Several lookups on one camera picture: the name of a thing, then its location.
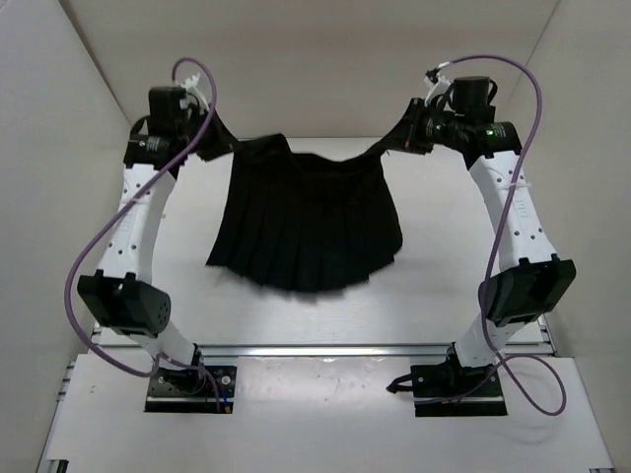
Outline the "black pleated skirt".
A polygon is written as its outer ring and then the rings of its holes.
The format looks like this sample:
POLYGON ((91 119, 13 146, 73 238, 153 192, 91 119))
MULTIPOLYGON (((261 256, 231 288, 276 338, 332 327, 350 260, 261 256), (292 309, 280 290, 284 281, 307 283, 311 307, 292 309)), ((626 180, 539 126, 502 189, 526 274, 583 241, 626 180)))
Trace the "black pleated skirt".
POLYGON ((282 133, 240 141, 214 116, 198 154, 232 155, 227 200, 206 260, 286 292, 340 291, 393 263, 403 245, 382 156, 402 151, 414 108, 360 155, 295 152, 282 133))

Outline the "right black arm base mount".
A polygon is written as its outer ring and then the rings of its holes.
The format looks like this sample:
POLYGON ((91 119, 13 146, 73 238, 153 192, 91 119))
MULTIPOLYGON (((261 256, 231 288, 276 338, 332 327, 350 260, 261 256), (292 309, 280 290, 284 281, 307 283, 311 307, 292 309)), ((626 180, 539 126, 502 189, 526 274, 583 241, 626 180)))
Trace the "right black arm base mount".
POLYGON ((493 363, 464 367, 454 347, 437 365, 413 364, 386 391, 411 393, 417 418, 504 417, 508 409, 493 363))

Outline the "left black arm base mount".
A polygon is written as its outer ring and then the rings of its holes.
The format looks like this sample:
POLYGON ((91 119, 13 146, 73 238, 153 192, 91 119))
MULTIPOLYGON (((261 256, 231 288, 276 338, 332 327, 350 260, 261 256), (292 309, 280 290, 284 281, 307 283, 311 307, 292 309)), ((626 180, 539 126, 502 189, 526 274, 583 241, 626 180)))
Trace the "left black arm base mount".
POLYGON ((197 350, 192 362, 193 369, 158 368, 148 382, 145 412, 214 415, 234 412, 236 360, 206 361, 197 350))

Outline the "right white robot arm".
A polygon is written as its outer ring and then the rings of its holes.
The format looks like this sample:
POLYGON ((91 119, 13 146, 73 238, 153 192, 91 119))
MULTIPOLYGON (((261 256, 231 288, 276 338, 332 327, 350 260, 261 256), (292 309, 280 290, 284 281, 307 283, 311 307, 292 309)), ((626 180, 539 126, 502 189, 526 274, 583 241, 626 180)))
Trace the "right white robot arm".
POLYGON ((539 221, 518 167, 523 147, 515 126, 494 117, 496 83, 484 76, 450 81, 440 73, 424 82, 429 91, 412 136, 461 153, 499 240, 493 274, 478 289, 479 318, 454 343, 457 361, 442 370, 446 390, 461 395, 476 384, 476 369, 492 365, 513 335, 555 308, 577 271, 559 257, 539 221))

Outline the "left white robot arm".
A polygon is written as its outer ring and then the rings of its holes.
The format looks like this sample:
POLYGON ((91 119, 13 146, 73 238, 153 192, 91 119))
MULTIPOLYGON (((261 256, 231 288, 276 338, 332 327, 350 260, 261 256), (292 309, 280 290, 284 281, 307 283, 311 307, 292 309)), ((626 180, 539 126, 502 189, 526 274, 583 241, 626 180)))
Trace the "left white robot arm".
POLYGON ((170 321, 170 296, 152 283, 153 253, 179 167, 169 164, 194 137, 203 116, 182 87, 148 94, 149 114, 129 135, 123 158, 119 208, 123 216, 109 234, 92 275, 80 277, 78 293, 98 324, 125 336, 158 361, 185 392, 205 383, 206 368, 195 345, 170 321))

